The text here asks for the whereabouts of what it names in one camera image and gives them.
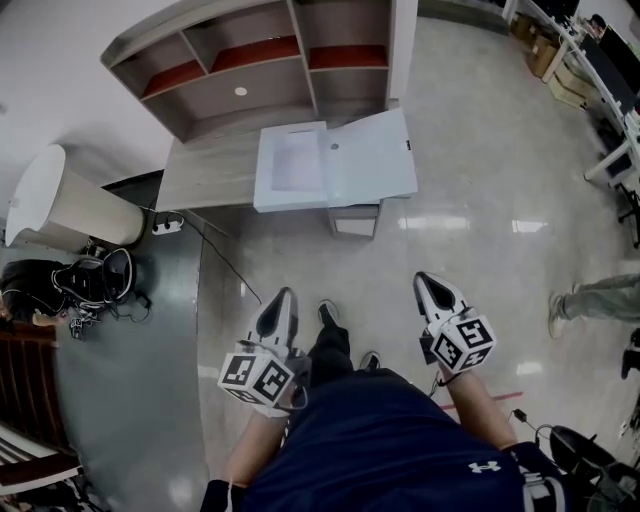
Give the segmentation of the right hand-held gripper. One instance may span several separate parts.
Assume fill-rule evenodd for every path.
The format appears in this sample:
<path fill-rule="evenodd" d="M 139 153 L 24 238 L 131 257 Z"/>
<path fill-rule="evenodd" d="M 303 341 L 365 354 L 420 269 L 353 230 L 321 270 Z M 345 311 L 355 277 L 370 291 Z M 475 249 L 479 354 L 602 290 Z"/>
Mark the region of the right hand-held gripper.
<path fill-rule="evenodd" d="M 413 290 L 419 313 L 430 324 L 420 337 L 426 363 L 439 363 L 450 374 L 483 364 L 496 346 L 487 317 L 474 308 L 466 308 L 461 290 L 436 274 L 417 272 Z M 453 316 L 437 325 L 435 321 L 446 314 Z"/>

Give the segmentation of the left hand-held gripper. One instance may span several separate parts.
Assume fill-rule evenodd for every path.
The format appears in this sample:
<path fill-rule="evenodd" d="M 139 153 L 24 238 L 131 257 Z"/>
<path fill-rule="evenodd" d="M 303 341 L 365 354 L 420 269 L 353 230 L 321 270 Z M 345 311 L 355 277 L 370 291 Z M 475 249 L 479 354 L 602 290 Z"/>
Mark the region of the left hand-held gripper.
<path fill-rule="evenodd" d="M 283 287 L 252 316 L 247 334 L 251 342 L 237 342 L 226 355 L 218 387 L 268 418 L 286 418 L 304 409 L 310 357 L 292 349 L 298 327 L 297 295 Z"/>

